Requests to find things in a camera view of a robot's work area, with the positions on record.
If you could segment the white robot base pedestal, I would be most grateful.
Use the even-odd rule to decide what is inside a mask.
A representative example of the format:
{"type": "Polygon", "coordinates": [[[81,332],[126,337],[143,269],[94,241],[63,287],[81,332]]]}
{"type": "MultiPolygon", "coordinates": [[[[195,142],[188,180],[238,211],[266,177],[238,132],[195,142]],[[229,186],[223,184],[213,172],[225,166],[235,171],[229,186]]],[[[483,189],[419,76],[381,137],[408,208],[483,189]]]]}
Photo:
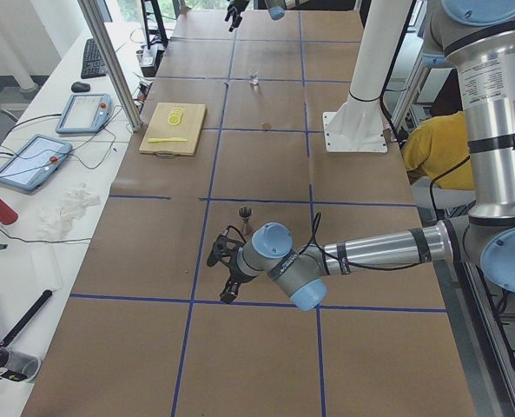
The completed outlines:
{"type": "Polygon", "coordinates": [[[337,111],[323,114],[327,152],[387,152],[381,97],[413,7],[406,0],[371,2],[347,100],[337,111]]]}

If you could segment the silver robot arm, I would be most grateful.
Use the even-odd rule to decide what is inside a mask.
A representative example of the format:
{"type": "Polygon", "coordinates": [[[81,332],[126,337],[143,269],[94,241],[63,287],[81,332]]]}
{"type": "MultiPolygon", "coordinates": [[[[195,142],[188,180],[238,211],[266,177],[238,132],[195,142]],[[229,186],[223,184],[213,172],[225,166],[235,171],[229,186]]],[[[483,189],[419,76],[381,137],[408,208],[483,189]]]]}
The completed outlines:
{"type": "MultiPolygon", "coordinates": [[[[271,19],[276,21],[284,17],[287,10],[290,10],[300,4],[299,1],[288,0],[270,0],[266,1],[266,9],[271,19]]],[[[229,32],[238,29],[242,21],[242,13],[249,5],[248,0],[232,0],[228,2],[227,14],[225,17],[226,22],[230,22],[228,27],[229,32]]]]}
{"type": "Polygon", "coordinates": [[[244,239],[219,234],[207,264],[229,272],[220,298],[267,275],[299,309],[318,306],[323,278],[358,270],[397,271],[432,261],[470,262],[515,293],[515,1],[431,1],[424,42],[434,62],[458,72],[468,134],[475,203],[466,215],[422,228],[382,234],[378,219],[360,225],[368,236],[296,248],[289,229],[262,225],[244,239]]]}

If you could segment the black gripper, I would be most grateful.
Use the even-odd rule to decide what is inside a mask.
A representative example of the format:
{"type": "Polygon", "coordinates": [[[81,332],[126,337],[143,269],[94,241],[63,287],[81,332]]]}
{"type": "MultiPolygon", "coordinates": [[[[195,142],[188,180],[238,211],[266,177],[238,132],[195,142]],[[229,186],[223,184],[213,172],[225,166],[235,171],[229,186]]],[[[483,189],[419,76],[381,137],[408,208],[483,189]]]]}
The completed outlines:
{"type": "Polygon", "coordinates": [[[244,272],[238,264],[238,256],[230,255],[228,260],[229,277],[225,283],[224,289],[220,293],[220,301],[223,303],[232,303],[239,294],[242,284],[251,282],[255,275],[244,272]]]}

